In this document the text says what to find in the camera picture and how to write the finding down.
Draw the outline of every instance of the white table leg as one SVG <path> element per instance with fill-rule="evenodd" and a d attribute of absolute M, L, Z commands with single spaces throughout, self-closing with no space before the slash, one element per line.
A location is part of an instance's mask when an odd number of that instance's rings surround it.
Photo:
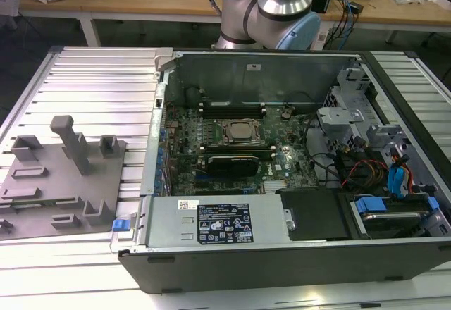
<path fill-rule="evenodd" d="M 391 44 L 393 42 L 393 40 L 396 38 L 396 35 L 397 35 L 397 30 L 389 31 L 387 37 L 385 38 L 385 43 Z"/>
<path fill-rule="evenodd" d="M 324 48 L 324 44 L 326 43 L 327 35 L 329 34 L 329 30 L 333 27 L 333 21 L 321 21 L 319 25 L 318 34 L 315 37 L 315 40 L 311 43 L 310 49 L 312 51 L 322 51 Z"/>
<path fill-rule="evenodd" d="M 93 19 L 80 18 L 83 33 L 85 34 L 88 47 L 101 47 L 99 34 Z"/>

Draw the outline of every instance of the floor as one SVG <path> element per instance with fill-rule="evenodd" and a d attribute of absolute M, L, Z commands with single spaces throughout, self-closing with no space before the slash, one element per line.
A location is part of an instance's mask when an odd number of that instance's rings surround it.
<path fill-rule="evenodd" d="M 78 22 L 72 19 L 22 18 L 18 29 L 0 28 L 0 123 L 35 74 L 50 46 L 85 46 Z M 218 24 L 144 23 L 145 35 L 135 21 L 98 20 L 101 43 L 105 47 L 185 47 L 210 48 L 219 35 Z M 441 78 L 451 66 L 451 34 L 433 37 L 427 47 L 421 42 L 427 32 L 401 32 L 391 45 L 384 42 L 387 32 L 356 29 L 346 50 L 415 51 Z M 336 49 L 340 41 L 333 43 Z M 451 88 L 451 74 L 445 79 Z"/>

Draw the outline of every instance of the blue latch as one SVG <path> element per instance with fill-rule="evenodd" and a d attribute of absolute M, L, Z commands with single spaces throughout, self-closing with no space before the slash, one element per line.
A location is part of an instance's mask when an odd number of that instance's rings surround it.
<path fill-rule="evenodd" d="M 361 197 L 355 202 L 359 213 L 373 213 L 387 211 L 387 207 L 383 203 L 382 197 Z"/>
<path fill-rule="evenodd" d="M 404 198 L 401 194 L 401 186 L 404 182 L 406 171 L 403 167 L 391 166 L 388 171 L 387 188 L 392 194 L 395 194 L 398 199 Z"/>
<path fill-rule="evenodd" d="M 112 231 L 129 231 L 130 230 L 130 220 L 114 220 L 113 226 L 111 227 Z"/>
<path fill-rule="evenodd" d="M 440 206 L 438 205 L 437 200 L 435 197 L 428 197 L 429 205 L 431 206 L 432 210 L 440 209 Z"/>

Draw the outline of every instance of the wooden table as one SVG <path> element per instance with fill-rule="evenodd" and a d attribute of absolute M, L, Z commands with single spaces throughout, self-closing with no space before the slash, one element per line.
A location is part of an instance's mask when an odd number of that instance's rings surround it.
<path fill-rule="evenodd" d="M 436 4 L 398 6 L 392 0 L 350 0 L 364 5 L 356 24 L 358 28 L 383 30 L 451 31 L 451 12 Z M 87 44 L 99 47 L 94 19 L 185 21 L 219 23 L 221 19 L 208 0 L 64 0 L 42 4 L 37 0 L 20 0 L 24 16 L 76 18 L 80 20 Z M 321 49 L 324 35 L 336 24 L 342 9 L 335 0 L 328 12 L 321 14 L 322 24 L 315 49 Z"/>

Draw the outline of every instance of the white sticker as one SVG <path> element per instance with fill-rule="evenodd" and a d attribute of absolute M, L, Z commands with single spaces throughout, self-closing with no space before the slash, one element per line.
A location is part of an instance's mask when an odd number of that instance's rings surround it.
<path fill-rule="evenodd" d="M 261 70 L 261 65 L 258 63 L 250 63 L 249 65 L 246 66 L 246 70 L 247 71 L 254 71 L 254 72 L 259 72 Z"/>
<path fill-rule="evenodd" d="M 199 205 L 198 199 L 179 199 L 177 209 L 179 210 L 197 210 Z"/>

